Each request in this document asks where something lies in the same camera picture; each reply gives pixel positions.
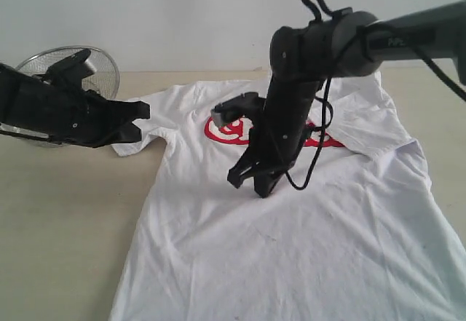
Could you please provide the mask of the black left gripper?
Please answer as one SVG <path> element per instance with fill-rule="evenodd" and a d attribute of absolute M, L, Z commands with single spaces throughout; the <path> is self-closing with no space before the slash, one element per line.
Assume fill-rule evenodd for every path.
<path fill-rule="evenodd" d="M 100 148 L 141 141 L 133 122 L 149 119 L 150 105 L 143 101 L 118 101 L 76 86 L 43 84 L 37 92 L 36 141 L 50 145 L 71 144 Z"/>

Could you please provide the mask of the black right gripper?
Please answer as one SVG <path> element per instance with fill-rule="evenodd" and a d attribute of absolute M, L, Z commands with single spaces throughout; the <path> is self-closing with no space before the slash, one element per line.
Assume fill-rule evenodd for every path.
<path fill-rule="evenodd" d="M 228 182 L 238 189 L 246 179 L 253 178 L 254 191 L 261 198 L 267 198 L 296 161 L 306 120 L 307 115 L 298 111 L 257 113 L 250 149 L 228 171 Z"/>

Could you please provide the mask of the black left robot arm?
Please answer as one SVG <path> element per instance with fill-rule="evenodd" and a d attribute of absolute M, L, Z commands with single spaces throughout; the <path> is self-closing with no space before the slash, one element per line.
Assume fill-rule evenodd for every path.
<path fill-rule="evenodd" d="M 100 148 L 141 140 L 139 119 L 150 117 L 142 101 L 108 100 L 82 82 L 95 70 L 87 63 L 52 66 L 28 76 L 1 65 L 2 135 L 54 145 Z"/>

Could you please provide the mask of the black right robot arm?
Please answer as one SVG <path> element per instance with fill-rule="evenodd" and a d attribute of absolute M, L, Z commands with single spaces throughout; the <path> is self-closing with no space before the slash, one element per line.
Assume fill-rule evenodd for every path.
<path fill-rule="evenodd" d="M 252 123 L 249 144 L 227 179 L 240 187 L 252 179 L 268 197 L 313 129 L 307 118 L 317 92 L 335 78 L 374 73 L 383 62 L 422 60 L 457 96 L 465 96 L 465 3 L 458 1 L 388 21 L 342 9 L 306 28 L 280 28 L 270 44 L 272 78 L 265 98 L 246 93 L 216 106 L 212 118 Z"/>

